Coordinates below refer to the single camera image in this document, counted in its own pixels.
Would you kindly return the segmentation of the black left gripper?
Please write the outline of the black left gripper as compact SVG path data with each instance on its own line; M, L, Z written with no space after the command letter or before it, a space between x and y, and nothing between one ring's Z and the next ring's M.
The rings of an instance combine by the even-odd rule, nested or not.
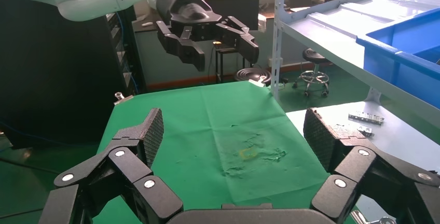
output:
M156 0L162 21L156 22L158 39L165 52L182 63L205 71L205 54L194 40L217 40L235 48L249 63L255 64L259 46L249 28L233 16L222 19L204 0Z

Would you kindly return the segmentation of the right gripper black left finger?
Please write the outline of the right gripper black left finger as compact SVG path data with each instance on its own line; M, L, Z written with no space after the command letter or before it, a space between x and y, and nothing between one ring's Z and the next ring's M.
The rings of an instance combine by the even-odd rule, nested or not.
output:
M141 124L119 130L102 152L55 178L39 222L92 223L116 197L142 223L168 222L183 202L152 171L163 134L159 108Z

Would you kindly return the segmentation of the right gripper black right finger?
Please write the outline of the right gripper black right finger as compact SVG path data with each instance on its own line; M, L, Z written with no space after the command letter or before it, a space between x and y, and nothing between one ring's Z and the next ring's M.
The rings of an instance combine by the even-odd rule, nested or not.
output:
M358 130L329 123L317 108L305 113L304 138L329 177L311 208L343 223L360 196L373 199L397 223L439 223L439 175L393 155Z

